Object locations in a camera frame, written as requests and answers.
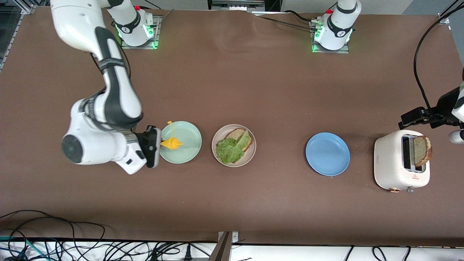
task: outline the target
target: toast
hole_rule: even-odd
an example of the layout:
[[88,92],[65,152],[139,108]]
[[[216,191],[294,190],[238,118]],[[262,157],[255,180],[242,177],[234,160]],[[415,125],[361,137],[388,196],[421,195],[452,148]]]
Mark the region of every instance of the toast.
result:
[[[245,133],[244,129],[237,128],[237,129],[234,129],[231,133],[227,134],[225,139],[232,138],[234,140],[238,140],[240,137],[242,137],[242,135],[244,133]],[[251,144],[253,144],[253,139],[252,138],[250,139],[250,142],[248,143],[248,145],[246,147],[244,147],[242,151],[245,152],[251,146]]]
[[432,159],[432,144],[426,136],[419,136],[414,141],[414,165],[420,167]]

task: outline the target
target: yellow mustard bottle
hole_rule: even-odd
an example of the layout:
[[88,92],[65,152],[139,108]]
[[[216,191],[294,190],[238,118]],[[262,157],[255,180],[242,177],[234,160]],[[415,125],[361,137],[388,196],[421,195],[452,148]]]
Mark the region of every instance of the yellow mustard bottle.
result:
[[171,129],[173,131],[173,136],[170,137],[169,139],[161,142],[161,146],[164,146],[170,150],[175,150],[179,148],[180,145],[183,145],[182,142],[180,142],[177,138],[174,137],[174,127],[173,127],[173,122],[168,121],[168,124],[171,125]]

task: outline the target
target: light green plate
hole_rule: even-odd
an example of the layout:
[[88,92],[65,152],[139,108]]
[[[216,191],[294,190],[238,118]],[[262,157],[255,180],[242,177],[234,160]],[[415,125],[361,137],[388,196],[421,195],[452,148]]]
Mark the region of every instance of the light green plate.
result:
[[[200,151],[201,134],[195,125],[186,121],[173,122],[174,136],[179,139],[183,145],[176,150],[170,150],[161,146],[160,154],[168,162],[181,164],[192,160]],[[166,126],[161,131],[161,139],[167,140],[172,137],[171,126]]]

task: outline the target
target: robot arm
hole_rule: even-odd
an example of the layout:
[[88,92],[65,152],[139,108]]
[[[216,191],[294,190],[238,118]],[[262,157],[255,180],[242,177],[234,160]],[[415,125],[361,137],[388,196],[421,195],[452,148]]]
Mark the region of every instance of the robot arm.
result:
[[107,131],[133,128],[142,119],[142,106],[127,75],[119,44],[103,23],[100,3],[58,0],[52,1],[51,7],[58,36],[69,46],[92,53],[103,73],[106,90],[92,96],[86,108],[92,122]]
[[339,50],[349,41],[352,27],[361,13],[361,3],[358,0],[338,0],[335,10],[318,17],[320,32],[314,38],[328,50]]
[[156,128],[142,134],[130,131],[143,117],[142,106],[126,72],[121,48],[103,23],[102,7],[113,15],[117,25],[122,25],[123,31],[127,28],[126,43],[141,45],[148,39],[141,15],[130,0],[51,1],[58,36],[69,46],[92,53],[105,82],[102,91],[73,105],[62,149],[73,163],[114,161],[127,173],[134,174],[145,165],[147,155],[149,167],[156,167],[160,131]]
[[[431,109],[435,117],[442,122],[460,127],[461,130],[455,130],[449,134],[449,140],[455,144],[464,144],[464,82],[441,96],[437,105]],[[429,124],[432,129],[435,129],[443,125],[435,117],[426,108],[418,107],[401,115],[401,122],[398,125],[400,130],[418,124]]]

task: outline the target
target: brown paper tabletop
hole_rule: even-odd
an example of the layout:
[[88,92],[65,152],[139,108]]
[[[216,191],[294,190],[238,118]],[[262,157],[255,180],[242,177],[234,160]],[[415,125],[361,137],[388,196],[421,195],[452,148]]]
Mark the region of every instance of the brown paper tabletop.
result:
[[[305,25],[292,14],[272,17]],[[0,73],[1,213],[38,209],[103,223],[110,239],[217,240],[218,231],[236,230],[244,243],[462,246],[464,146],[448,141],[455,128],[411,128],[431,139],[434,153],[430,182],[414,194],[388,193],[373,176],[375,140],[424,106],[412,59],[435,19],[361,15],[350,54],[337,55],[312,53],[304,29],[246,12],[173,11],[157,50],[126,50],[145,113],[137,129],[189,121],[203,144],[187,164],[161,159],[130,176],[115,163],[80,166],[64,157],[70,108],[100,90],[103,78],[89,54],[57,37],[50,9],[39,7],[25,16]],[[425,40],[418,70],[434,105],[461,83],[448,26]],[[256,155],[243,167],[225,167],[211,152],[227,124],[256,137]],[[308,139],[324,131],[350,149],[339,176],[319,175],[306,162]],[[71,237],[53,221],[28,227],[29,236]],[[77,236],[99,233],[84,227]]]

